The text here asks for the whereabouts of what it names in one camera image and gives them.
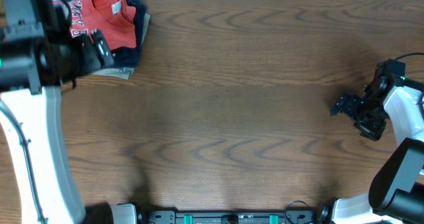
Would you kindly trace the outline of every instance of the black bracket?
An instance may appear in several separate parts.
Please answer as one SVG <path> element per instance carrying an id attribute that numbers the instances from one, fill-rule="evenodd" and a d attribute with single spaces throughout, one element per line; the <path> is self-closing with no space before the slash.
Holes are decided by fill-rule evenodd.
<path id="1" fill-rule="evenodd" d="M 305 224 L 312 223 L 312 209 L 290 209 L 284 212 L 175 212 L 151 211 L 149 224 Z"/>
<path id="2" fill-rule="evenodd" d="M 362 105 L 364 101 L 361 97 L 348 93 L 341 95 L 338 101 L 331 108 L 331 115 L 337 115 L 338 113 L 344 113 L 346 116 L 354 121 L 353 126 L 360 131 L 360 136 L 368 138 L 373 141 L 377 141 L 382 136 L 384 129 L 386 128 L 386 122 L 384 118 L 374 118 L 372 122 L 359 121 L 356 116 L 356 110 L 359 105 Z"/>

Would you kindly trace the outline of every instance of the green connector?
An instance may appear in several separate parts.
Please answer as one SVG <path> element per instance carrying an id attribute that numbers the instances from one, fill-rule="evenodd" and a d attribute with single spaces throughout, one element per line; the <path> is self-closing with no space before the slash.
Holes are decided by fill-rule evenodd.
<path id="1" fill-rule="evenodd" d="M 270 224 L 278 224 L 278 216 L 270 215 Z"/>
<path id="2" fill-rule="evenodd" d="M 193 224 L 193 216 L 184 215 L 184 224 Z"/>

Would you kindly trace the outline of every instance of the white label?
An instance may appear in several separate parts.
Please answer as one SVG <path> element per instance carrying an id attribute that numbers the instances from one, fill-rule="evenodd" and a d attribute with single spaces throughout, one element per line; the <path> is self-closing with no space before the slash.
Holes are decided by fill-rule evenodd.
<path id="1" fill-rule="evenodd" d="M 121 2 L 118 1 L 112 5 L 112 14 L 116 14 L 121 11 Z"/>

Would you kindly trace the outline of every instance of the folded shirt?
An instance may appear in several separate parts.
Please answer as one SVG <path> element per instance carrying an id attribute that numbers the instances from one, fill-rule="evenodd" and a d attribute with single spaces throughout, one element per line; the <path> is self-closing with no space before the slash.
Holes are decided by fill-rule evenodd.
<path id="1" fill-rule="evenodd" d="M 112 5 L 105 6 L 108 5 L 106 3 L 95 7 L 94 1 L 96 0 L 69 2 L 72 11 L 71 35 L 91 34 L 92 31 L 99 29 L 111 50 L 123 46 L 135 48 L 135 26 L 132 21 L 128 22 L 123 16 L 123 9 L 127 3 L 122 0 L 104 0 L 109 1 Z"/>
<path id="2" fill-rule="evenodd" d="M 82 0 L 67 0 L 67 1 L 69 1 L 68 3 L 70 5 L 74 4 L 74 7 L 76 7 L 75 5 L 81 6 L 82 8 L 80 9 L 80 11 L 81 11 L 81 13 L 83 12 L 83 8 L 84 8 L 83 6 L 86 3 L 80 2 Z M 135 36 L 132 36 L 133 38 L 135 38 L 135 44 L 133 44 L 134 45 L 133 48 L 128 47 L 128 46 L 120 46 L 120 44 L 117 44 L 118 41 L 122 41 L 122 37 L 121 38 L 117 37 L 118 34 L 123 33 L 124 36 L 128 36 L 128 34 L 130 33 L 129 28 L 127 28 L 125 26 L 124 22 L 122 24 L 120 24 L 117 21 L 112 21 L 112 22 L 107 21 L 102 16 L 102 15 L 105 15 L 107 17 L 108 14 L 110 15 L 109 11 L 112 11 L 112 10 L 111 9 L 106 10 L 105 8 L 106 7 L 111 8 L 111 7 L 108 6 L 108 4 L 113 5 L 113 4 L 116 4 L 117 1 L 121 2 L 121 11 L 120 11 L 121 16 L 127 22 L 128 22 L 128 19 L 131 18 L 131 13 L 132 13 L 131 8 L 135 8 L 135 14 L 134 14 L 134 17 L 133 17 L 133 20 L 132 20 L 133 21 L 132 23 L 134 25 L 134 28 L 132 28 L 132 33 L 135 34 Z M 138 65 L 138 63 L 140 61 L 140 57 L 141 57 L 142 30 L 143 30 L 144 14 L 146 12 L 146 7 L 140 2 L 140 0 L 111 0 L 111 2 L 100 0 L 100 1 L 97 1 L 97 2 L 95 4 L 93 4 L 92 2 L 87 3 L 87 6 L 89 7 L 89 10 L 90 10 L 90 15 L 96 15 L 95 18 L 99 18 L 99 16 L 101 16 L 100 21 L 95 21 L 95 20 L 91 19 L 90 22 L 93 22 L 93 24 L 91 25 L 91 28 L 100 29 L 100 30 L 102 30 L 103 34 L 105 35 L 106 41 L 108 42 L 109 47 L 112 50 L 112 55 L 113 55 L 113 58 L 114 58 L 114 61 L 115 61 L 114 67 L 115 68 L 123 68 L 123 67 L 134 68 L 134 67 L 136 67 Z M 94 10 L 97 10 L 96 5 L 101 9 L 102 13 L 100 13 L 99 11 L 97 11 L 97 12 L 94 11 Z M 79 8 L 77 8 L 77 7 L 75 9 L 72 9 L 73 21 L 75 21 L 75 23 L 78 23 L 78 16 L 79 16 L 78 9 Z M 81 22 L 85 22 L 84 19 L 85 19 L 85 17 L 81 15 Z M 112 34 L 112 36 L 109 36 L 109 38 L 113 37 L 113 39 L 114 39 L 111 42 L 112 45 L 113 45 L 113 48 L 110 45 L 109 40 L 107 40 L 108 37 L 106 36 L 105 31 L 103 30 L 104 25 L 102 25 L 102 23 L 108 23 L 108 25 L 107 25 L 108 28 L 106 28 L 106 31 L 107 31 L 106 33 L 110 34 L 111 31 L 114 32 L 114 34 Z M 120 29 L 120 26 L 117 26 L 116 24 L 121 25 L 124 28 L 123 31 L 118 31 L 118 28 Z M 89 31 L 88 28 L 82 29 L 81 31 L 77 31 L 77 29 L 74 29 L 73 35 L 77 36 L 79 34 L 89 33 L 89 32 L 90 31 Z"/>

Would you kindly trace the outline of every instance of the wire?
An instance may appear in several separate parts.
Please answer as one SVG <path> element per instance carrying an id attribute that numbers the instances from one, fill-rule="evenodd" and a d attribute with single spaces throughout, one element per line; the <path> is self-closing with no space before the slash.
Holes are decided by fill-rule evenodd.
<path id="1" fill-rule="evenodd" d="M 424 91 L 421 92 L 421 95 L 418 97 L 417 105 L 418 105 L 419 112 L 421 113 L 421 116 L 424 119 L 423 97 L 424 97 Z"/>
<path id="2" fill-rule="evenodd" d="M 12 114 L 12 111 L 6 106 L 6 104 L 1 100 L 0 100 L 0 111 L 10 121 L 10 123 L 15 128 L 16 132 L 18 133 L 19 143 L 22 146 L 22 149 L 24 152 L 25 164 L 27 167 L 26 172 L 28 173 L 29 186 L 31 188 L 32 199 L 34 201 L 35 210 L 37 212 L 38 222 L 41 224 L 47 224 L 47 219 L 45 219 L 42 214 L 40 200 L 38 198 L 38 194 L 36 190 L 34 172 L 32 171 L 31 157 L 30 157 L 29 149 L 28 149 L 28 141 L 26 140 L 24 133 L 21 129 L 21 125 L 16 120 L 16 117 Z"/>
<path id="3" fill-rule="evenodd" d="M 397 61 L 397 60 L 399 60 L 399 59 L 406 58 L 406 57 L 408 57 L 408 56 L 416 56 L 416 55 L 422 55 L 422 56 L 424 56 L 424 52 L 412 52 L 412 53 L 410 53 L 410 54 L 405 54 L 405 55 L 402 55 L 402 56 L 398 56 L 398 57 L 397 57 L 397 58 L 395 58 L 394 60 L 395 60 L 395 61 Z"/>
<path id="4" fill-rule="evenodd" d="M 66 18 L 66 22 L 67 25 L 70 26 L 72 23 L 72 10 L 71 7 L 69 6 L 68 2 L 66 2 L 66 0 L 59 0 L 60 2 L 62 2 L 66 8 L 68 9 L 68 17 Z"/>
<path id="5" fill-rule="evenodd" d="M 290 220 L 290 218 L 287 218 L 287 215 L 286 215 L 286 213 L 287 213 L 287 211 L 288 211 L 288 209 L 293 205 L 293 204 L 295 204 L 295 203 L 303 203 L 303 204 L 305 204 L 308 208 L 311 208 L 311 207 L 309 207 L 304 201 L 301 201 L 301 200 L 297 200 L 297 201 L 292 201 L 287 207 L 286 207 L 286 210 L 284 210 L 284 218 L 288 221 L 288 222 L 290 222 L 290 224 L 295 224 L 295 223 L 293 223 L 293 221 L 291 221 Z M 312 215 L 312 217 L 311 217 L 311 221 L 310 222 L 308 222 L 308 223 L 305 223 L 305 224 L 311 224 L 312 222 L 313 222 L 313 219 L 314 219 L 314 216 Z"/>

